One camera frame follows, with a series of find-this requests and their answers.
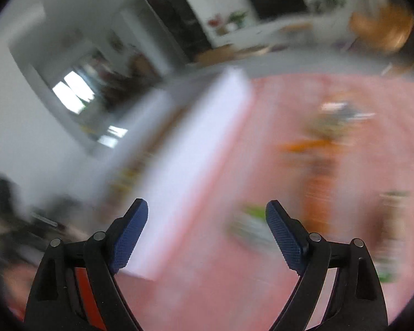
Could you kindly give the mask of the brown cardboard box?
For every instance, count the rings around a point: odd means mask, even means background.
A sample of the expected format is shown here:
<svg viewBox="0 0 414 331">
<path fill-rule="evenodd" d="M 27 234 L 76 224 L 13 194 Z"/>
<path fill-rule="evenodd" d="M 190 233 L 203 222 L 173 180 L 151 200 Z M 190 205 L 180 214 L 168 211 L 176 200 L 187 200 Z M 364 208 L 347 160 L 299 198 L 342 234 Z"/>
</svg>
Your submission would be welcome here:
<svg viewBox="0 0 414 331">
<path fill-rule="evenodd" d="M 235 59 L 235 47 L 232 44 L 219 46 L 199 53 L 195 61 L 201 66 L 213 66 L 219 63 L 225 63 Z"/>
</svg>

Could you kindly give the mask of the green plant white vase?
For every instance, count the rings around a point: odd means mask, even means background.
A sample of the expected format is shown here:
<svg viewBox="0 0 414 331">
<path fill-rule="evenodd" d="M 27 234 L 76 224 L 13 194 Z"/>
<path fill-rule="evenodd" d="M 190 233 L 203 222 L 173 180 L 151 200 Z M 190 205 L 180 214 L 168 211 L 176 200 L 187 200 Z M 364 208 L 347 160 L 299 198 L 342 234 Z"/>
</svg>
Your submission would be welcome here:
<svg viewBox="0 0 414 331">
<path fill-rule="evenodd" d="M 235 10 L 229 15 L 227 25 L 234 25 L 236 29 L 242 29 L 245 27 L 247 15 L 246 10 Z"/>
</svg>

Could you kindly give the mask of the black television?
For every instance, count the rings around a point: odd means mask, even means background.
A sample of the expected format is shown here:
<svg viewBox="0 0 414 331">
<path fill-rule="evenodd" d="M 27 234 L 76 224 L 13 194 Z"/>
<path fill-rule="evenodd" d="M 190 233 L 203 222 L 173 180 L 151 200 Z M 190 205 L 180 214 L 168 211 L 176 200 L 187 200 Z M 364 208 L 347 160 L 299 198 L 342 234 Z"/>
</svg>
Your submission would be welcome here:
<svg viewBox="0 0 414 331">
<path fill-rule="evenodd" d="M 293 14 L 306 14 L 305 0 L 248 0 L 260 21 L 271 21 Z"/>
</svg>

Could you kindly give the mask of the rice cracker pack green label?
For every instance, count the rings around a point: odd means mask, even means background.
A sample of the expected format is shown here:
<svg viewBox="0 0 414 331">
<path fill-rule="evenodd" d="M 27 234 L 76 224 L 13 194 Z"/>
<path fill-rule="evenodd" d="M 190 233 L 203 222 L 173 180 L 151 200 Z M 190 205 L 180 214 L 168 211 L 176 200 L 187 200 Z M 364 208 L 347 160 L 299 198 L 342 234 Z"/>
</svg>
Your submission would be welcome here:
<svg viewBox="0 0 414 331">
<path fill-rule="evenodd" d="M 266 210 L 260 205 L 241 203 L 227 223 L 227 233 L 235 240 L 254 250 L 277 248 L 266 222 Z"/>
</svg>

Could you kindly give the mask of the small wooden bench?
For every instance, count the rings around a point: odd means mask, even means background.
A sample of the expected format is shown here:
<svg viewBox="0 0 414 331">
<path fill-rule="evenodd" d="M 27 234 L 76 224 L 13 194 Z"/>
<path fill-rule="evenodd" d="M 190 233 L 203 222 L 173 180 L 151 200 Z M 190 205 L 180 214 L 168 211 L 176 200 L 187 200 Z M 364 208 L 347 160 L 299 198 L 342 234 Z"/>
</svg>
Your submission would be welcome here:
<svg viewBox="0 0 414 331">
<path fill-rule="evenodd" d="M 299 34 L 306 33 L 313 30 L 312 22 L 300 22 L 295 24 L 285 25 L 281 27 L 280 32 L 284 34 Z"/>
</svg>

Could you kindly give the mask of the orange lounge chair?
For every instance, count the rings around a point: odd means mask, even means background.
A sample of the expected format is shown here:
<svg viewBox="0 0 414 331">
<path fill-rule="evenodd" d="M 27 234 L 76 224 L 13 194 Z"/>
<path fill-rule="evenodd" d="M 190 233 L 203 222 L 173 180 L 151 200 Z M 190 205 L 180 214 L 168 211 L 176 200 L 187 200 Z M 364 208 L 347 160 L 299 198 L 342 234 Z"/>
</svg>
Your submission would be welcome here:
<svg viewBox="0 0 414 331">
<path fill-rule="evenodd" d="M 377 17 L 354 12 L 349 27 L 371 49 L 398 52 L 411 35 L 414 15 L 402 6 L 388 4 L 379 9 Z"/>
</svg>

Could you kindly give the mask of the dark tall cabinet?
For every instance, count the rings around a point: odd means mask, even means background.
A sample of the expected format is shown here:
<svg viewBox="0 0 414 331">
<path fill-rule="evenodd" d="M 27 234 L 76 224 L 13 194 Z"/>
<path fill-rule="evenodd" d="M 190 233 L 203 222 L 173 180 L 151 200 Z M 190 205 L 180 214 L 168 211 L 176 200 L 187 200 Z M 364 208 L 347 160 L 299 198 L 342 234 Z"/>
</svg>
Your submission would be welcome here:
<svg viewBox="0 0 414 331">
<path fill-rule="evenodd" d="M 146 2 L 188 61 L 196 62 L 199 54 L 211 49 L 211 43 L 188 0 L 146 0 Z"/>
</svg>

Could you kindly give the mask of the red flower vase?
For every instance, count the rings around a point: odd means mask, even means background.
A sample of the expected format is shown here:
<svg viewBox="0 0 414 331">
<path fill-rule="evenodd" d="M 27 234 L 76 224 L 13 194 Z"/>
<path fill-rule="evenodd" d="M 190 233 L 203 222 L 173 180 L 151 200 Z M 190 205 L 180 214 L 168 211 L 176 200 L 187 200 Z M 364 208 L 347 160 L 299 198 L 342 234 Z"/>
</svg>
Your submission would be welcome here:
<svg viewBox="0 0 414 331">
<path fill-rule="evenodd" d="M 227 33 L 227 30 L 225 29 L 226 22 L 224 22 L 224 18 L 221 14 L 215 14 L 211 17 L 207 21 L 207 25 L 216 36 L 223 36 Z"/>
</svg>

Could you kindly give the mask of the green potted plant right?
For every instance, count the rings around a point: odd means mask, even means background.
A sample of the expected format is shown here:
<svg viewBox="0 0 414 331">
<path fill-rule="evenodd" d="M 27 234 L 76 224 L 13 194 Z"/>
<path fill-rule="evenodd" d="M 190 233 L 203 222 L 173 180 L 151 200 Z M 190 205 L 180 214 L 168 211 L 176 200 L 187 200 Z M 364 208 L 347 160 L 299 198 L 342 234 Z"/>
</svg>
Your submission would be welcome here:
<svg viewBox="0 0 414 331">
<path fill-rule="evenodd" d="M 310 9 L 314 14 L 329 14 L 346 6 L 346 0 L 312 0 Z"/>
</svg>

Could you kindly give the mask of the white tv cabinet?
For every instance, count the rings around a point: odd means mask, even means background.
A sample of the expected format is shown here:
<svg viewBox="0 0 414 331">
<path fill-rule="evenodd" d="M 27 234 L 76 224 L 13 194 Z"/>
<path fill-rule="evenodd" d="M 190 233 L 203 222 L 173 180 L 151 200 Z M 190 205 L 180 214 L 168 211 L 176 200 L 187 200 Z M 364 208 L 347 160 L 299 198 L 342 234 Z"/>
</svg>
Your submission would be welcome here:
<svg viewBox="0 0 414 331">
<path fill-rule="evenodd" d="M 285 17 L 214 36 L 211 44 L 214 47 L 231 44 L 237 49 L 256 45 L 328 45 L 351 37 L 350 17 L 350 12 Z"/>
</svg>

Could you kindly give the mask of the orange snack pack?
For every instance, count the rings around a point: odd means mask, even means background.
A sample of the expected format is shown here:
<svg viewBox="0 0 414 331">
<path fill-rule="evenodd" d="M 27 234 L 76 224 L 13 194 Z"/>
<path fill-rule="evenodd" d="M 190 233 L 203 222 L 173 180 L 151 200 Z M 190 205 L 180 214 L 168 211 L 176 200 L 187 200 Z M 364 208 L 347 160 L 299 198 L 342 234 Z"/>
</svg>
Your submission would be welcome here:
<svg viewBox="0 0 414 331">
<path fill-rule="evenodd" d="M 277 146 L 282 153 L 303 158 L 304 171 L 298 186 L 300 217 L 305 228 L 327 236 L 340 166 L 349 147 L 333 139 L 302 139 Z"/>
</svg>

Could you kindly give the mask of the clear yellow-edged snack bag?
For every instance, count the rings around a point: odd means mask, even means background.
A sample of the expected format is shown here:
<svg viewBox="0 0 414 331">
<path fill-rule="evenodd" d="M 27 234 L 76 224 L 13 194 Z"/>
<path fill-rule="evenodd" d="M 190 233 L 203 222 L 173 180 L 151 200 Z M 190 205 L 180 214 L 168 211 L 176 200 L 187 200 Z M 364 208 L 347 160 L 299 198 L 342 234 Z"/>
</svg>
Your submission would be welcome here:
<svg viewBox="0 0 414 331">
<path fill-rule="evenodd" d="M 374 116 L 375 113 L 365 111 L 349 100 L 324 102 L 307 123 L 306 130 L 323 140 L 342 140 L 355 126 L 371 120 Z"/>
</svg>

